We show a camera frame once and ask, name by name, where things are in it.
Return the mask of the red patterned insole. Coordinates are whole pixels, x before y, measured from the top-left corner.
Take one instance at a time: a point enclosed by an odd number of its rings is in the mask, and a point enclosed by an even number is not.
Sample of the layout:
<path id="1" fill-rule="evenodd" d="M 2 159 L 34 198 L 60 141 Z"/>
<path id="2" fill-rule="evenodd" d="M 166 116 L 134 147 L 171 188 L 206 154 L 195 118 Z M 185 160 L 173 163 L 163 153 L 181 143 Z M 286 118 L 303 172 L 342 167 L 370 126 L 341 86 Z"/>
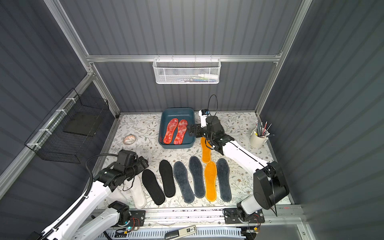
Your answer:
<path id="1" fill-rule="evenodd" d="M 170 144 L 172 142 L 173 134 L 174 134 L 178 124 L 179 124 L 179 120 L 177 118 L 173 118 L 169 121 L 169 123 L 167 125 L 167 129 L 166 129 L 166 133 L 165 133 L 165 136 L 163 139 L 163 142 L 165 144 Z"/>
<path id="2" fill-rule="evenodd" d="M 184 136 L 187 131 L 188 121 L 187 120 L 180 120 L 178 123 L 178 132 L 174 139 L 174 145 L 181 145 L 184 140 Z"/>

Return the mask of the black insole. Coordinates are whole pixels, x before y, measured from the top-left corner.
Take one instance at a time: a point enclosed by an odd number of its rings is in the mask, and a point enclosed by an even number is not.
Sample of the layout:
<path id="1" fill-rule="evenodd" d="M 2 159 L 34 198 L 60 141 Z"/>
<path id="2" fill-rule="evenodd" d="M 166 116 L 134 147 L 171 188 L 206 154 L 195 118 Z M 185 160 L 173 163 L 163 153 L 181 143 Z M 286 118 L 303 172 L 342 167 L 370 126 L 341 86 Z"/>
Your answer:
<path id="1" fill-rule="evenodd" d="M 172 198 L 176 194 L 176 187 L 171 164 L 167 160 L 162 160 L 159 164 L 159 172 L 162 177 L 165 196 Z"/>
<path id="2" fill-rule="evenodd" d="M 142 173 L 142 182 L 150 197 L 157 206 L 162 205 L 165 202 L 165 194 L 160 188 L 155 174 L 148 169 L 145 169 Z"/>

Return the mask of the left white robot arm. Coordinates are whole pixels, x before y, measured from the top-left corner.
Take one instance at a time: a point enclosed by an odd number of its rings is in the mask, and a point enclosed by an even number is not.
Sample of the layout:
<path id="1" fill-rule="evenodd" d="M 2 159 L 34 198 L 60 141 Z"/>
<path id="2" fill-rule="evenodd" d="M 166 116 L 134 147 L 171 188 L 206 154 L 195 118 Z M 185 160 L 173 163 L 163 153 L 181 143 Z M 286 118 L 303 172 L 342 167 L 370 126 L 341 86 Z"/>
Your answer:
<path id="1" fill-rule="evenodd" d="M 125 181 L 134 181 L 149 163 L 135 152 L 121 150 L 117 161 L 100 170 L 96 175 L 88 171 L 90 181 L 85 192 L 52 224 L 42 232 L 32 232 L 29 240 L 93 240 L 107 229 L 118 226 L 126 232 L 143 225 L 144 218 L 132 215 L 127 204 L 113 199 L 108 208 L 84 225 L 84 221 L 107 197 L 118 190 Z"/>

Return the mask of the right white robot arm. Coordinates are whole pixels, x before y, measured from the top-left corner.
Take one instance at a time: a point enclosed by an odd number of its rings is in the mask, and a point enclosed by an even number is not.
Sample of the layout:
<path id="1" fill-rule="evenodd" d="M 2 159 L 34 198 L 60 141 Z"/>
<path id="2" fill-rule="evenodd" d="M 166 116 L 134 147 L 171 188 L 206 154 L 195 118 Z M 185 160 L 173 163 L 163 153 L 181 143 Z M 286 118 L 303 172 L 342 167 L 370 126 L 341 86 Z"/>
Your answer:
<path id="1" fill-rule="evenodd" d="M 243 148 L 233 137 L 225 133 L 217 116 L 209 110 L 199 112 L 201 122 L 187 127 L 190 136 L 208 140 L 209 149 L 232 159 L 253 180 L 253 193 L 238 203 L 240 213 L 251 215 L 261 209 L 269 210 L 289 195 L 290 190 L 281 166 L 267 162 Z"/>

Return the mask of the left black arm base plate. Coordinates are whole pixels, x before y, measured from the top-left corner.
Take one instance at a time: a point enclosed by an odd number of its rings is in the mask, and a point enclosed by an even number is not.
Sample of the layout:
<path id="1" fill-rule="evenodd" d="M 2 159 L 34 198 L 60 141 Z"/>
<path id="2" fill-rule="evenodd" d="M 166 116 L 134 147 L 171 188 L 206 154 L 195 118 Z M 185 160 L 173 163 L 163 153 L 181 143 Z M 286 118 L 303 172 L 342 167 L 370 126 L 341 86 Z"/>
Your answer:
<path id="1" fill-rule="evenodd" d="M 118 221 L 113 224 L 111 228 L 117 227 L 143 227 L 145 222 L 146 211 L 136 210 L 136 211 L 126 211 L 123 214 L 118 213 Z"/>

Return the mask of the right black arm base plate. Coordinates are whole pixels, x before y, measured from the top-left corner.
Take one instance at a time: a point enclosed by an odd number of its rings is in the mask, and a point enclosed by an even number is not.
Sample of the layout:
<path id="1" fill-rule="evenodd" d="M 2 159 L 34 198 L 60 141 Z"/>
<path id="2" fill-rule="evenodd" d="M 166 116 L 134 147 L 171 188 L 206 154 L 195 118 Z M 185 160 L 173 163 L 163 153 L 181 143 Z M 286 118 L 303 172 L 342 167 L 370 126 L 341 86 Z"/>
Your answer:
<path id="1" fill-rule="evenodd" d="M 225 224 L 256 224 L 260 225 L 265 223 L 265 218 L 262 210 L 256 211 L 252 214 L 247 214 L 243 210 L 237 208 L 224 208 L 222 210 L 224 215 Z"/>

